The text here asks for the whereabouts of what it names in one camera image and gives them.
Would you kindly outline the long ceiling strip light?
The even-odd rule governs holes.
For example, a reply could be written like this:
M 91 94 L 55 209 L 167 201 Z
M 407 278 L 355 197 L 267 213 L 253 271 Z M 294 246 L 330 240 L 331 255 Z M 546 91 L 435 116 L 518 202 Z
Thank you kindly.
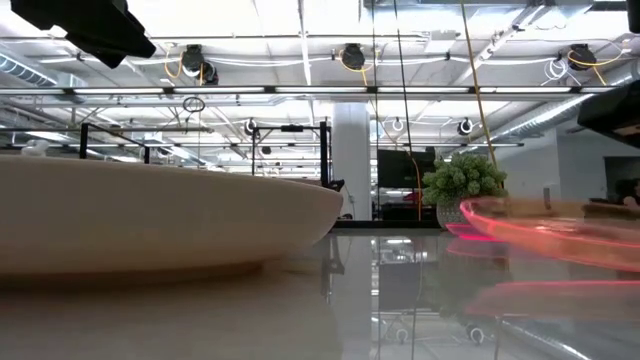
M 53 95 L 243 95 L 243 94 L 596 94 L 616 86 L 226 86 L 226 87 L 78 87 L 0 88 L 1 96 Z

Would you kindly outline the pink translucent plate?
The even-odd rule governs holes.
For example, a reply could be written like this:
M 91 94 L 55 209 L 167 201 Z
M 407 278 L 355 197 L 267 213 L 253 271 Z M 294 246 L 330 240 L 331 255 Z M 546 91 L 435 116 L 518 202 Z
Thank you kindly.
M 497 242 L 494 237 L 488 236 L 470 224 L 446 223 L 445 228 L 462 240 L 478 242 Z

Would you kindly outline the silver ventilation duct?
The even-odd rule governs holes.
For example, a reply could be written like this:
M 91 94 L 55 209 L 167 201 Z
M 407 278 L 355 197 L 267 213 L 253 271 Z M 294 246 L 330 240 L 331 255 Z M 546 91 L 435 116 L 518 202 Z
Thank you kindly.
M 587 98 L 607 89 L 640 80 L 640 58 L 626 61 L 622 65 L 606 71 L 602 78 L 605 85 L 595 78 L 584 84 L 576 95 L 561 101 L 544 103 L 507 122 L 502 127 L 492 130 L 490 132 L 491 142 L 510 138 L 525 138 L 572 119 L 577 115 L 579 105 Z

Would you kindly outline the green potted plant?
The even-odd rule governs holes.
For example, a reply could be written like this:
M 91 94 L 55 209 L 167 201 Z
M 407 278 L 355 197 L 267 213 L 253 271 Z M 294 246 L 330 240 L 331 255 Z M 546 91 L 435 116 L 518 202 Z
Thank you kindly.
M 486 156 L 454 154 L 450 161 L 434 162 L 435 170 L 425 173 L 424 204 L 434 205 L 438 224 L 467 224 L 460 210 L 464 200 L 478 197 L 505 197 L 506 173 L 500 171 Z

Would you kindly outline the orange translucent plate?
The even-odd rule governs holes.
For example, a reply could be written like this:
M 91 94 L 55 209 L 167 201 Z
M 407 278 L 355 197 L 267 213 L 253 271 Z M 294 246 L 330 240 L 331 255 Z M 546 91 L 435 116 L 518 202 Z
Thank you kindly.
M 568 262 L 640 272 L 640 210 L 605 203 L 469 198 L 460 211 L 480 233 Z

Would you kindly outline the beige plate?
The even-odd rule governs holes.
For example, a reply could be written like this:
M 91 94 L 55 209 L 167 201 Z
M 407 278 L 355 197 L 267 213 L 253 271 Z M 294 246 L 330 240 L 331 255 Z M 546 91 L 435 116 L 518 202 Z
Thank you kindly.
M 259 263 L 332 228 L 342 195 L 170 166 L 0 156 L 0 274 Z

